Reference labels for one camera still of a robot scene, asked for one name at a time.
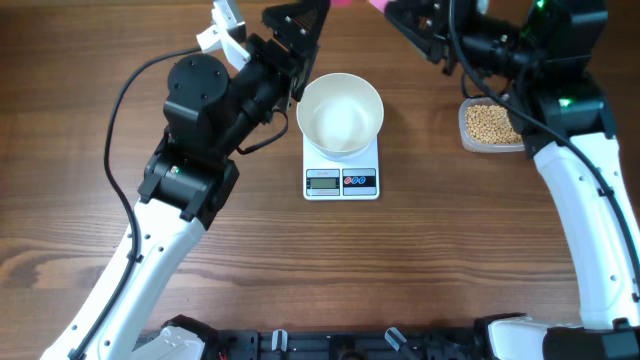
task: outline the pink object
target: pink object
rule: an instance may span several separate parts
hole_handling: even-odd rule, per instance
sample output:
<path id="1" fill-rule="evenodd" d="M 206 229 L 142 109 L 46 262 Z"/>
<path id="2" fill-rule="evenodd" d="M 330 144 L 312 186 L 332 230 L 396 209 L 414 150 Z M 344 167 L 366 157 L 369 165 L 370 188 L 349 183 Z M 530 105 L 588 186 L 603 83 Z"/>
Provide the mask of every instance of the pink object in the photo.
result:
<path id="1" fill-rule="evenodd" d="M 348 6 L 351 5 L 351 0 L 331 0 L 331 6 Z"/>
<path id="2" fill-rule="evenodd" d="M 390 2 L 390 0 L 369 0 L 371 5 L 375 6 L 376 9 L 384 12 L 384 7 Z"/>

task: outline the white bracket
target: white bracket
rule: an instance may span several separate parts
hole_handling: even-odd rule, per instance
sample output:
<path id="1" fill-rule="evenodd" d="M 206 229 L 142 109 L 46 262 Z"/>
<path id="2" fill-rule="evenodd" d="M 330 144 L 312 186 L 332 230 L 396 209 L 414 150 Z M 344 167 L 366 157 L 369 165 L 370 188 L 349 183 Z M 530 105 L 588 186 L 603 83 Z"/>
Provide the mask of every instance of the white bracket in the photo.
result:
<path id="1" fill-rule="evenodd" d="M 235 39 L 229 31 L 244 26 L 234 0 L 215 0 L 211 10 L 213 25 L 198 34 L 198 44 L 205 54 L 222 49 L 227 60 L 238 71 L 251 60 L 251 55 Z"/>

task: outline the wooden surface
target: wooden surface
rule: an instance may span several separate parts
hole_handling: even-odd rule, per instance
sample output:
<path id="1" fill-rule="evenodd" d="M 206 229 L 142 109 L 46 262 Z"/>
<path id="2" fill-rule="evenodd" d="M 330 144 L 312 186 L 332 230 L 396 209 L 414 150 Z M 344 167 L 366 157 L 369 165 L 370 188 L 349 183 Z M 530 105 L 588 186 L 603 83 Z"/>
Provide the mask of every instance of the wooden surface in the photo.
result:
<path id="1" fill-rule="evenodd" d="M 94 5 L 78 6 L 87 3 Z M 126 227 L 102 170 L 120 86 L 144 60 L 194 45 L 210 21 L 208 1 L 109 3 L 0 2 L 1 359 L 36 358 L 61 333 Z M 259 21 L 264 4 L 240 3 L 249 30 L 268 36 Z M 529 3 L 494 1 L 492 11 L 520 21 Z M 609 2 L 591 69 L 610 95 L 638 204 L 640 50 L 625 40 L 640 38 L 634 3 Z M 148 328 L 180 313 L 258 330 L 463 325 L 511 311 L 577 320 L 575 274 L 545 184 L 522 154 L 462 148 L 458 75 L 442 76 L 363 3 L 333 10 L 321 44 L 314 78 L 354 73 L 384 101 L 380 200 L 304 200 L 293 110 L 282 140 L 235 156 L 241 177 L 233 194 Z M 165 126 L 171 66 L 145 72 L 119 114 L 112 164 L 131 201 Z"/>

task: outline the kitchen scale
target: kitchen scale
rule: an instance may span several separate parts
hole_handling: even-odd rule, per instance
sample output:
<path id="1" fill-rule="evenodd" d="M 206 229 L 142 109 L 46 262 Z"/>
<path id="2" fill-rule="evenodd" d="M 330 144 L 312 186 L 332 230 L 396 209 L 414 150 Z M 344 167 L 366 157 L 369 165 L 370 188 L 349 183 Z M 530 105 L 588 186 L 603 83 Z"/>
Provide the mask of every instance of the kitchen scale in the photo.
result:
<path id="1" fill-rule="evenodd" d="M 378 138 L 344 157 L 330 157 L 303 140 L 303 193 L 307 200 L 375 200 L 380 196 Z"/>

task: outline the wood grain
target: wood grain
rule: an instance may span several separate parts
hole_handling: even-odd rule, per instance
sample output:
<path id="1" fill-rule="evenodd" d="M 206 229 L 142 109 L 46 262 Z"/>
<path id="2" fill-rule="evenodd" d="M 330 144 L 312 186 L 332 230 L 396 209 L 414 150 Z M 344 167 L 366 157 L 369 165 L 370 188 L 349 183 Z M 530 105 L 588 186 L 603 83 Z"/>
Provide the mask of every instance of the wood grain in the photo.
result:
<path id="1" fill-rule="evenodd" d="M 0 359 L 37 358 L 60 334 L 126 226 L 101 161 L 120 86 L 144 60 L 193 46 L 210 21 L 208 3 L 68 1 L 0 7 Z M 528 7 L 493 4 L 512 21 Z M 249 29 L 268 36 L 264 6 L 240 5 Z M 591 69 L 617 115 L 637 204 L 640 50 L 625 39 L 640 37 L 640 6 L 609 6 Z M 314 77 L 354 73 L 385 103 L 380 200 L 305 201 L 293 122 L 274 145 L 235 156 L 241 177 L 227 206 L 148 327 L 179 313 L 258 330 L 462 325 L 510 311 L 577 320 L 575 274 L 545 184 L 522 154 L 462 148 L 458 77 L 442 76 L 362 2 L 332 10 L 321 45 Z M 131 201 L 165 125 L 171 65 L 134 83 L 116 125 L 112 164 Z M 261 127 L 248 141 L 277 131 Z"/>

